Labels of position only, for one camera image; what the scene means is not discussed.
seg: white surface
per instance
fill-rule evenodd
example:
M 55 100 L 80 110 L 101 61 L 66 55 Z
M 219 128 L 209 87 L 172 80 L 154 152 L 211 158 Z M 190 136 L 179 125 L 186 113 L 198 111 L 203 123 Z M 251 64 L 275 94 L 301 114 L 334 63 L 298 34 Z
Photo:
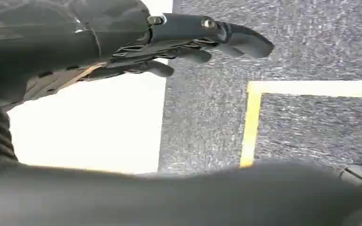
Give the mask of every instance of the white surface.
M 144 0 L 152 15 L 172 0 Z M 9 112 L 26 164 L 121 173 L 157 171 L 165 79 L 149 73 L 72 85 Z

